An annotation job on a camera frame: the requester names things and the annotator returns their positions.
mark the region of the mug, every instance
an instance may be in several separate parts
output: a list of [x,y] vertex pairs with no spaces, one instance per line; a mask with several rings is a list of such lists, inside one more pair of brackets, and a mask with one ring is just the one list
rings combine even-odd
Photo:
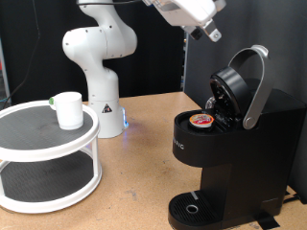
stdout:
[[49,99],[49,105],[57,111],[59,127],[64,130],[83,126],[82,95],[77,92],[64,92]]

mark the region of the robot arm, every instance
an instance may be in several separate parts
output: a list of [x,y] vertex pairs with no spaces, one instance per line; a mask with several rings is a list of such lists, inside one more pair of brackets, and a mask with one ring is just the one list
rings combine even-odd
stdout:
[[63,51],[83,69],[88,105],[97,113],[101,125],[98,137],[114,137],[128,124],[125,110],[119,105],[117,74],[105,68],[102,60],[133,54],[137,37],[119,17],[112,0],[79,0],[78,3],[81,11],[94,18],[98,26],[67,32],[62,41]]
[[212,17],[226,5],[225,0],[143,0],[154,5],[172,26],[180,26],[194,39],[201,38],[200,27],[212,41],[218,41],[222,35],[215,26]]

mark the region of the table surface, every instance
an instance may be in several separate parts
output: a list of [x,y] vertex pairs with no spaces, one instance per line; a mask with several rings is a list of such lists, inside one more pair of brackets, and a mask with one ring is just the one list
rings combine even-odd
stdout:
[[[127,111],[130,127],[118,137],[99,139],[104,172],[93,194],[50,214],[0,209],[0,230],[172,230],[168,223],[170,200],[198,190],[201,183],[201,169],[184,165],[173,156],[174,118],[199,107],[182,92],[125,98],[120,104]],[[287,203],[275,219],[281,230],[305,230],[307,206],[298,200]],[[261,228],[254,222],[235,229]]]

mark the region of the black background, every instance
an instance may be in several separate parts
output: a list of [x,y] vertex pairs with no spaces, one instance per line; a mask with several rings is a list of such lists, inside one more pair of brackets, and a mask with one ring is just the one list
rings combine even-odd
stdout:
[[[274,88],[307,103],[307,1],[228,0],[215,17],[223,37],[189,39],[185,93],[204,106],[212,97],[211,74],[227,66],[240,50],[260,44],[270,51],[276,68]],[[259,76],[259,64],[249,60],[241,75]],[[307,199],[307,121],[298,145],[290,184]]]
[[[63,91],[78,91],[87,101],[82,69],[62,51],[69,30],[97,26],[76,0],[35,1],[41,39],[29,79],[12,97],[13,104],[49,99]],[[180,90],[183,31],[170,26],[153,7],[142,2],[116,7],[138,38],[135,53],[105,60],[119,77],[120,97]],[[37,40],[33,0],[0,0],[0,33],[11,92],[25,78]]]

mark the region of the black coffee maker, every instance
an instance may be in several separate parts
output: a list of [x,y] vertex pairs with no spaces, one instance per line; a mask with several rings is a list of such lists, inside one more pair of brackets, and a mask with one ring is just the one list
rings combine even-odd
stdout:
[[[244,80],[237,73],[252,56],[262,63],[261,80]],[[211,108],[176,116],[174,156],[202,173],[198,191],[170,202],[174,229],[226,229],[280,213],[306,105],[272,89],[273,82],[269,51],[254,45],[212,75]],[[210,115],[214,126],[193,126],[190,118],[196,114]]]

